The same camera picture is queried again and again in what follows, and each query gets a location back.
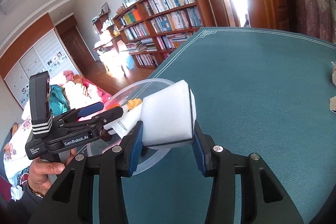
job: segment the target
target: dark sleeve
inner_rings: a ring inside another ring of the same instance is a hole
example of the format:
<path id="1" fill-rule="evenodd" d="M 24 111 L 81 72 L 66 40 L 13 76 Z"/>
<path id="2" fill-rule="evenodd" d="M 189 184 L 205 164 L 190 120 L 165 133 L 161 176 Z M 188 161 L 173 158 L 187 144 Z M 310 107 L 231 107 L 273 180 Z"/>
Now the dark sleeve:
<path id="1" fill-rule="evenodd" d="M 42 198 L 31 192 L 28 187 L 28 183 L 26 183 L 22 198 L 18 201 L 11 199 L 8 202 L 8 206 L 23 224 L 27 224 L 30 216 L 34 213 L 41 200 Z"/>

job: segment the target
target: metal rivet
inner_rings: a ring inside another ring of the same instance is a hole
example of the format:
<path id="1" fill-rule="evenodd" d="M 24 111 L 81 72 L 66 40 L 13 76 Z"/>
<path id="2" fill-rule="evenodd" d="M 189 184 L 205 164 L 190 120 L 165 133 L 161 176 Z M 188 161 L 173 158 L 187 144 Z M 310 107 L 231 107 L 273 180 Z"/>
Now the metal rivet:
<path id="1" fill-rule="evenodd" d="M 78 155 L 76 155 L 76 157 L 75 157 L 75 160 L 77 160 L 77 161 L 81 161 L 81 160 L 83 160 L 84 159 L 84 155 L 83 154 L 78 154 Z"/>
<path id="2" fill-rule="evenodd" d="M 258 159 L 260 159 L 260 156 L 257 153 L 252 153 L 251 154 L 251 159 L 258 160 Z"/>
<path id="3" fill-rule="evenodd" d="M 121 146 L 119 145 L 116 145 L 116 146 L 113 146 L 112 147 L 112 151 L 115 152 L 115 153 L 118 153 L 122 150 Z"/>
<path id="4" fill-rule="evenodd" d="M 213 147 L 213 150 L 215 150 L 216 152 L 222 152 L 224 150 L 224 148 L 220 145 L 215 145 Z"/>

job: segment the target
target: green tablecloth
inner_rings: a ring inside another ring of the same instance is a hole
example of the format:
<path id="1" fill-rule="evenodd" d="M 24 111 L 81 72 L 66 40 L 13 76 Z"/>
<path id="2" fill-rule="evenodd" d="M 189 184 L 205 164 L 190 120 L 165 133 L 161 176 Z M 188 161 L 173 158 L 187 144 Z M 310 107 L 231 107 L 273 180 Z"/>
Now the green tablecloth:
<path id="1" fill-rule="evenodd" d="M 203 133 L 233 153 L 259 153 L 308 223 L 336 183 L 331 61 L 336 45 L 311 37 L 201 28 L 150 77 L 187 81 Z M 172 149 L 154 167 L 123 179 L 129 223 L 204 223 L 211 186 L 191 146 Z"/>

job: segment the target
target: human hand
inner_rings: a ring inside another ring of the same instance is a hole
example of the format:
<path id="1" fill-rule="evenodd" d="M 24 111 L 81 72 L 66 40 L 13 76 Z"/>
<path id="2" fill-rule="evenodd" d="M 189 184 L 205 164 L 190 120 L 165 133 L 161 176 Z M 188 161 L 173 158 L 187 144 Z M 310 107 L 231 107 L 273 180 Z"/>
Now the human hand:
<path id="1" fill-rule="evenodd" d="M 35 193 L 44 196 L 51 187 L 51 181 L 49 180 L 48 175 L 59 175 L 62 173 L 65 166 L 69 164 L 75 155 L 76 149 L 73 148 L 70 150 L 70 157 L 65 165 L 59 162 L 41 161 L 40 158 L 34 159 L 29 168 L 29 187 Z"/>

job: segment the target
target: sponge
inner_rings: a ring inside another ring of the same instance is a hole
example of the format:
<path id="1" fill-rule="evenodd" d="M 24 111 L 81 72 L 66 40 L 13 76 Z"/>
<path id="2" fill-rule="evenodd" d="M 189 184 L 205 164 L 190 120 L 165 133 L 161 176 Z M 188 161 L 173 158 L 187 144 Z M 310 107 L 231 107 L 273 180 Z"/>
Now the sponge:
<path id="1" fill-rule="evenodd" d="M 143 99 L 142 143 L 153 149 L 191 144 L 196 119 L 195 98 L 181 80 Z"/>

